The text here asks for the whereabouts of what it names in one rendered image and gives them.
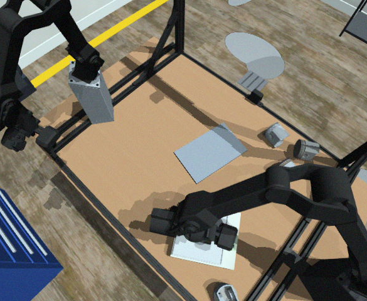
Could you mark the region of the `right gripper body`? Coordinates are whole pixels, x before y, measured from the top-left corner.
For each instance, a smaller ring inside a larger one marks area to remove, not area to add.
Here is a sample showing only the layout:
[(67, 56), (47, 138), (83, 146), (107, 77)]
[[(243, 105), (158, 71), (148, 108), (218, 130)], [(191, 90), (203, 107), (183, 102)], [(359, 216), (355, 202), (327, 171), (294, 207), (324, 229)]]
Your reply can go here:
[[(9, 125), (5, 121), (3, 125), (9, 127)], [(33, 116), (33, 112), (26, 108), (26, 115), (18, 122), (10, 123), (12, 126), (16, 128), (21, 128), (25, 131), (28, 131), (30, 134), (33, 132), (39, 134), (36, 138), (36, 143), (46, 149), (50, 150), (56, 141), (61, 137), (61, 133), (59, 130), (53, 128), (52, 126), (46, 126), (45, 128), (39, 126), (40, 120)], [(41, 131), (42, 130), (42, 131)]]

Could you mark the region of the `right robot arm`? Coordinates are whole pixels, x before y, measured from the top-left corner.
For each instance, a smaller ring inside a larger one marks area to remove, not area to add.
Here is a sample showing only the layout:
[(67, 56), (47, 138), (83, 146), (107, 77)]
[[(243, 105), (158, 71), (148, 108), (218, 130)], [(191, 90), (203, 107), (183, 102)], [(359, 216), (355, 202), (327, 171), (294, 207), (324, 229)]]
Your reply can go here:
[[(104, 64), (104, 60), (99, 58), (100, 53), (87, 43), (72, 18), (70, 0), (30, 0), (42, 12), (22, 18), (18, 13), (23, 1), (7, 0), (0, 8), (0, 131), (5, 128), (5, 121), (15, 123), (26, 115), (26, 108), (18, 100), (23, 93), (16, 86), (15, 75), (24, 37), (32, 30), (54, 22), (69, 42), (65, 49), (76, 60), (72, 76), (87, 84), (96, 78)], [(25, 138), (31, 134), (8, 122), (1, 144), (16, 152), (24, 150)]]

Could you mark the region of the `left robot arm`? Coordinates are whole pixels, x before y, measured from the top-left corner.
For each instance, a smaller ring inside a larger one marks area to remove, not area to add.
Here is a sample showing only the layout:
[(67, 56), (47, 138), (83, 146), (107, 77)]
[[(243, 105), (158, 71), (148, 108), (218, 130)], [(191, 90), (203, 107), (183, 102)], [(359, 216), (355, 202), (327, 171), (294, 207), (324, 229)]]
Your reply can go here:
[[(311, 181), (313, 201), (290, 188), (290, 182), (300, 179)], [(215, 223), (220, 218), (268, 203), (284, 204), (305, 218), (335, 226), (347, 244), (352, 271), (349, 289), (367, 298), (367, 230), (343, 168), (311, 163), (270, 166), (221, 190), (189, 193), (176, 213), (153, 208), (149, 231), (174, 238), (184, 235), (193, 243), (215, 241)]]

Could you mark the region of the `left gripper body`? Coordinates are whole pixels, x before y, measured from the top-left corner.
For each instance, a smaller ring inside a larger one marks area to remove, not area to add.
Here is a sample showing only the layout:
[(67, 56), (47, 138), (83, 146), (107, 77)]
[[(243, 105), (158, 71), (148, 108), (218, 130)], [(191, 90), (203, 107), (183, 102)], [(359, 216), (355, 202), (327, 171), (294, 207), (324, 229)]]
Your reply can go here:
[[(170, 211), (177, 211), (177, 209), (178, 206), (174, 205), (171, 206)], [(231, 251), (237, 237), (237, 228), (224, 223), (223, 226), (217, 226), (217, 230), (219, 230), (216, 232), (217, 240), (219, 240), (217, 247)]]

